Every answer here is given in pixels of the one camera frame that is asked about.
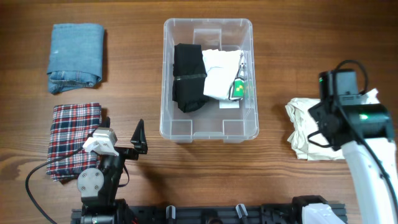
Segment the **cream garment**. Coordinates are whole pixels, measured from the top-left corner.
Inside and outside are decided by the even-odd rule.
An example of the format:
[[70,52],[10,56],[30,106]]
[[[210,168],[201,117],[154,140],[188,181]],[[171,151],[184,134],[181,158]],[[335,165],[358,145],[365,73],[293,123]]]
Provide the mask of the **cream garment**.
[[298,159],[308,161],[344,160],[342,151],[316,146],[309,143],[307,139],[309,134],[318,131],[318,126],[308,110],[319,102],[320,100],[316,98],[293,98],[285,105],[286,112],[295,128],[287,141],[291,143],[291,148],[295,151]]

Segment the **black garment with tape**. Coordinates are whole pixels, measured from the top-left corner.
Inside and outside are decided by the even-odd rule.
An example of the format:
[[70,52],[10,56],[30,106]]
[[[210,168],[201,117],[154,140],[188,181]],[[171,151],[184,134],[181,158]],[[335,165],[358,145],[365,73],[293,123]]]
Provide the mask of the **black garment with tape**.
[[201,45],[175,45],[173,67],[172,99],[183,113],[199,110],[210,99],[203,94],[207,74]]

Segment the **white printed t-shirt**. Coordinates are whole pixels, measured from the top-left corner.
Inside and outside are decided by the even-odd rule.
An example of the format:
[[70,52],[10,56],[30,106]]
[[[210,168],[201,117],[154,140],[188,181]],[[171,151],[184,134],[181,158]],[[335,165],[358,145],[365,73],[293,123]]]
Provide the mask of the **white printed t-shirt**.
[[204,50],[203,94],[216,100],[240,101],[244,96],[245,56],[242,50]]

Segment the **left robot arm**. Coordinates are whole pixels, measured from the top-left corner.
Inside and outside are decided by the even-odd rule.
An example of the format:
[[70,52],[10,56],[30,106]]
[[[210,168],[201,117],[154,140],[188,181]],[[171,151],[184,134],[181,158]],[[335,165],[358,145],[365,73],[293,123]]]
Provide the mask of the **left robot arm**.
[[128,173],[125,162],[136,161],[147,154],[144,120],[140,119],[130,140],[133,147],[116,146],[117,137],[110,128],[110,118],[102,122],[83,144],[85,152],[100,155],[98,167],[80,173],[77,187],[81,193],[81,210],[72,211],[71,222],[80,224],[138,223],[138,218],[124,199],[117,199],[122,173]]

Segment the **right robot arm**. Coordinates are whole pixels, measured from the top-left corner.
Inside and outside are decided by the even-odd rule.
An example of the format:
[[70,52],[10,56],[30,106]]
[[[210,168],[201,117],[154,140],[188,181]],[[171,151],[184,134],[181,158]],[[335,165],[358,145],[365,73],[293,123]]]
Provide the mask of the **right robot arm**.
[[308,108],[325,148],[342,151],[354,182],[363,223],[397,223],[396,143],[382,104],[317,100]]

